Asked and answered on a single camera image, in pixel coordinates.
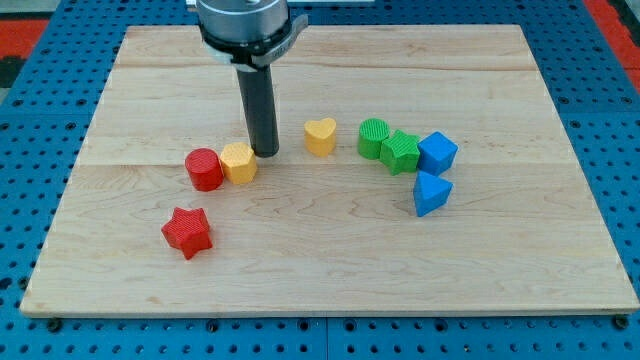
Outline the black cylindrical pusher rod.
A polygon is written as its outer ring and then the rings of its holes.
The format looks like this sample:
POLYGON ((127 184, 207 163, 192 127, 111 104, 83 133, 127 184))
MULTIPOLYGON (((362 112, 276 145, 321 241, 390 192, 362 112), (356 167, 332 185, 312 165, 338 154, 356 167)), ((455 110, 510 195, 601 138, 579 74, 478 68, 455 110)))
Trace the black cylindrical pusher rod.
POLYGON ((279 138, 271 69, 236 73, 251 147, 257 157, 272 157, 279 151, 279 138))

